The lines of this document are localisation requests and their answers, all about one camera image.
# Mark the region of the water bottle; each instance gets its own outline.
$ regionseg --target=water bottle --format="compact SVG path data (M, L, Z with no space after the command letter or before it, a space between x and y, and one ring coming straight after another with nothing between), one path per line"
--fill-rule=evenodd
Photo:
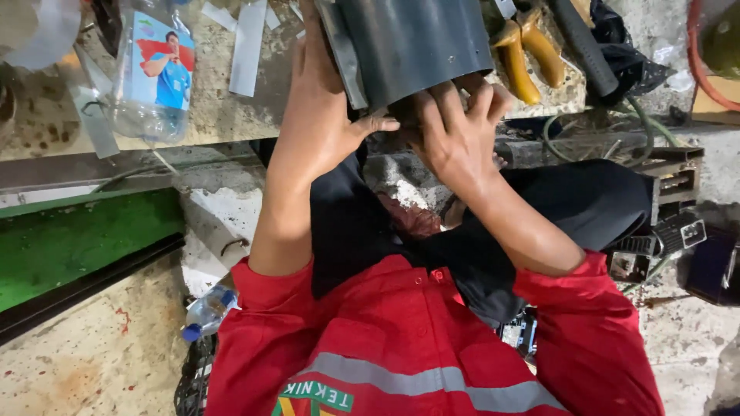
M219 282L188 309L182 331L183 338L193 342L201 336L215 334L221 321L234 306L236 291L228 283Z
M113 131L173 144L185 137L195 44L189 0L120 0L121 40L106 116Z

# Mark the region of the red jacket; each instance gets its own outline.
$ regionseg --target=red jacket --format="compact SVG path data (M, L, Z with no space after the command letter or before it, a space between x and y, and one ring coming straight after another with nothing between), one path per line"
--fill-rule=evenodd
M537 312L537 376L456 302L447 269L392 255L321 301L312 264L232 274L206 416L663 415L637 311L588 253L570 276L517 275Z

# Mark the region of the black plastic bag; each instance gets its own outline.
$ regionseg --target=black plastic bag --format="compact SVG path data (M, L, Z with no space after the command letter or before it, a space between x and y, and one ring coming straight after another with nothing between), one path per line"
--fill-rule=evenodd
M621 102L628 92L643 95L665 82L668 67L656 64L632 46L632 37L622 17L602 0L591 0L591 20L596 25L591 34L619 80L613 93L599 99L601 104L611 107Z

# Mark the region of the red cable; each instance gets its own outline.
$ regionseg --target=red cable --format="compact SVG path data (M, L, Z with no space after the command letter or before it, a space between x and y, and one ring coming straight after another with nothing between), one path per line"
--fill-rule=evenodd
M696 83L710 96L714 101L720 103L723 107L726 107L732 111L740 111L740 103L728 100L722 94L717 91L707 79L707 74L704 73L704 67L702 58L699 56L699 15L702 12L702 0L692 0L689 6L689 16L687 25L688 32L688 58L689 68L691 69L691 75L696 79Z

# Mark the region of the yellow handle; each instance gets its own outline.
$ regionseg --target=yellow handle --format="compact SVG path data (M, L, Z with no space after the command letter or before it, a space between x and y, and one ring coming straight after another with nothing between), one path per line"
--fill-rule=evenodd
M526 104L539 103L542 96L527 73L521 28L516 22L507 20L499 39L494 46L499 49L499 57L504 62L506 76L509 79L509 89Z
M539 9L534 9L519 18L523 22L522 44L539 62L542 76L548 85L559 88L565 80L565 63L552 43L537 29L536 23L541 14Z

